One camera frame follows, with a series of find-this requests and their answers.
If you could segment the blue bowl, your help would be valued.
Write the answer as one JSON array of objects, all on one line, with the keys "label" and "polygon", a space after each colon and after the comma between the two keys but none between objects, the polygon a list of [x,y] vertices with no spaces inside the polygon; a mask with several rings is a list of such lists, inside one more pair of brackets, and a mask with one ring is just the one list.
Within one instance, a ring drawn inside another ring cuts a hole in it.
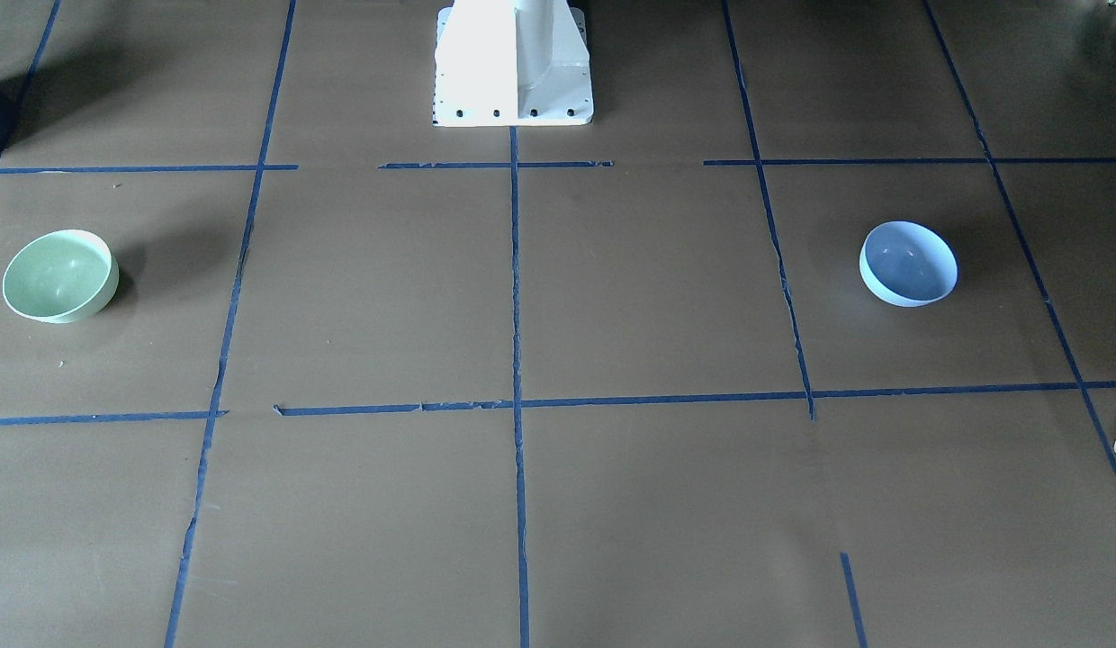
[{"label": "blue bowl", "polygon": [[958,255],[944,238],[916,222],[883,222],[864,238],[859,275],[870,294],[904,308],[947,298],[958,286]]}]

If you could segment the green bowl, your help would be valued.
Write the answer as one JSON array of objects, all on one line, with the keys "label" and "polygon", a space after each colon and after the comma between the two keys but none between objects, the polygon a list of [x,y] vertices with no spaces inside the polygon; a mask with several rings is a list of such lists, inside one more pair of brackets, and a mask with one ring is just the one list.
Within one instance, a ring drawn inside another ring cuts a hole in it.
[{"label": "green bowl", "polygon": [[62,229],[33,239],[11,259],[2,294],[25,319],[68,325],[100,312],[119,282],[117,258],[102,236]]}]

